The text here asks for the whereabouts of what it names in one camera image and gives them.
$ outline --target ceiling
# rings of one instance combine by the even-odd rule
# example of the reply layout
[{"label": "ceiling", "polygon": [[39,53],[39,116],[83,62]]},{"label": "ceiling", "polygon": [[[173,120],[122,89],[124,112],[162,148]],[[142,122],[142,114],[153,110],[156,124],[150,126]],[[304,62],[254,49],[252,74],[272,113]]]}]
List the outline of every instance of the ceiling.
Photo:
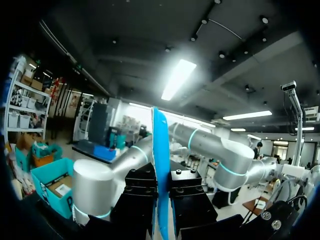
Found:
[{"label": "ceiling", "polygon": [[[224,27],[201,25],[204,18]],[[208,122],[271,110],[272,116],[230,123],[274,133],[285,131],[287,123],[281,84],[295,80],[304,106],[320,104],[319,70],[298,28],[272,0],[64,0],[44,21],[112,97],[128,102]],[[195,33],[196,41],[190,41]],[[171,101],[161,100],[180,59],[197,67]]]}]

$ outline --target paper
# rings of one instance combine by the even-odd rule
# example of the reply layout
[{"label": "paper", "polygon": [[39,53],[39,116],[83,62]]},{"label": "paper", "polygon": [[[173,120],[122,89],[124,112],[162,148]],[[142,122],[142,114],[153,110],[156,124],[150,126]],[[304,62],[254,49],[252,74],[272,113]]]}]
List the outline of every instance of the paper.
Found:
[{"label": "paper", "polygon": [[257,205],[256,205],[256,208],[257,208],[257,209],[264,209],[265,206],[266,206],[266,202],[265,202],[265,201],[258,200],[258,199],[255,200],[254,204],[255,204],[255,205],[257,204]]},{"label": "paper", "polygon": [[64,196],[64,195],[66,195],[66,194],[71,190],[71,188],[68,187],[68,186],[65,185],[65,184],[61,184],[61,185],[58,186],[55,190],[56,190],[61,196]]}]

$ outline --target white shelving unit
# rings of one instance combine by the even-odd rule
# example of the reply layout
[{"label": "white shelving unit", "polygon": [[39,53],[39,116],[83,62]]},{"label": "white shelving unit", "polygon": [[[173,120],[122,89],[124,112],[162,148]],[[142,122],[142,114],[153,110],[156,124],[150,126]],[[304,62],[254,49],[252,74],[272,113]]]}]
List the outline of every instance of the white shelving unit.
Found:
[{"label": "white shelving unit", "polygon": [[[51,104],[51,96],[43,91],[39,91],[37,89],[34,89],[30,86],[27,86],[27,85],[19,82],[18,81],[19,75],[23,75],[23,72],[21,72],[18,68],[16,68],[14,71],[14,74],[13,74],[13,77],[11,80],[11,84],[10,84],[10,88],[9,88],[9,92],[8,92],[8,95],[6,98],[6,106],[5,106],[5,113],[4,113],[4,127],[3,127],[4,128],[3,129],[4,130],[4,142],[5,143],[8,141],[8,132],[42,133],[42,138],[43,139],[46,138],[46,127],[47,127],[49,108],[50,108],[50,104]],[[15,86],[19,86],[23,89],[30,91],[30,92],[33,92],[33,93],[36,93],[36,94],[39,94],[41,96],[48,98],[46,110],[45,111],[37,111],[36,109],[11,105],[10,100],[11,100],[12,93],[13,93]],[[12,127],[8,127],[10,109],[15,109],[18,111],[24,111],[24,112],[29,112],[29,113],[36,113],[36,114],[40,113],[41,115],[45,115],[43,128],[12,128]]]}]

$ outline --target security camera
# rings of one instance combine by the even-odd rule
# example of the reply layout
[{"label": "security camera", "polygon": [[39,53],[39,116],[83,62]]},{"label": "security camera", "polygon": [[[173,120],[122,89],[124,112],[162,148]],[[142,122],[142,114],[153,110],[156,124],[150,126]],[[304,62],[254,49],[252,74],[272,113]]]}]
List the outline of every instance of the security camera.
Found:
[{"label": "security camera", "polygon": [[296,81],[291,81],[285,85],[281,86],[282,91],[286,92],[286,91],[290,91],[292,89],[295,89],[297,87],[297,83]]}]

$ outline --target white storage bin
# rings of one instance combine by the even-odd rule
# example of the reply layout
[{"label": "white storage bin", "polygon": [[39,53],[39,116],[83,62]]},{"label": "white storage bin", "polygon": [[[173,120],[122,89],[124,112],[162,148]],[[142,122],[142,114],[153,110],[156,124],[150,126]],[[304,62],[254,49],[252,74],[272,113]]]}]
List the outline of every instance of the white storage bin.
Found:
[{"label": "white storage bin", "polygon": [[17,128],[18,117],[19,117],[18,113],[14,112],[14,111],[9,112],[9,121],[8,121],[9,128],[15,128],[15,129]]},{"label": "white storage bin", "polygon": [[27,96],[21,96],[21,97],[22,97],[21,107],[26,108],[29,102],[29,97]]},{"label": "white storage bin", "polygon": [[35,104],[36,104],[36,100],[33,99],[33,98],[29,98],[29,101],[28,101],[28,109],[35,109]]},{"label": "white storage bin", "polygon": [[21,114],[20,114],[19,127],[20,127],[21,129],[28,129],[28,128],[29,128],[29,122],[30,122],[30,116],[28,116],[28,115],[21,115]]}]

